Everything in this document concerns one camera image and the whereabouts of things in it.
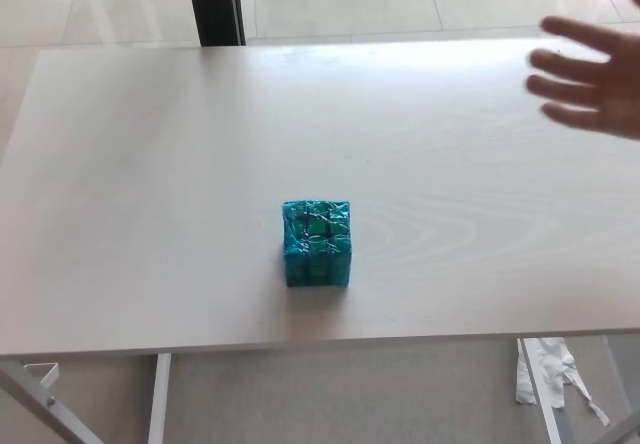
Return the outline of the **person's bare hand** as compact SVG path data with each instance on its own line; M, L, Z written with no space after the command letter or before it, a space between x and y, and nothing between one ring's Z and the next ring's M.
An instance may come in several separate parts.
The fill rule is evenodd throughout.
M639 139L639 36L562 16L540 22L544 32L599 51L606 62L574 59L538 48L527 91L544 103L541 112L567 128Z

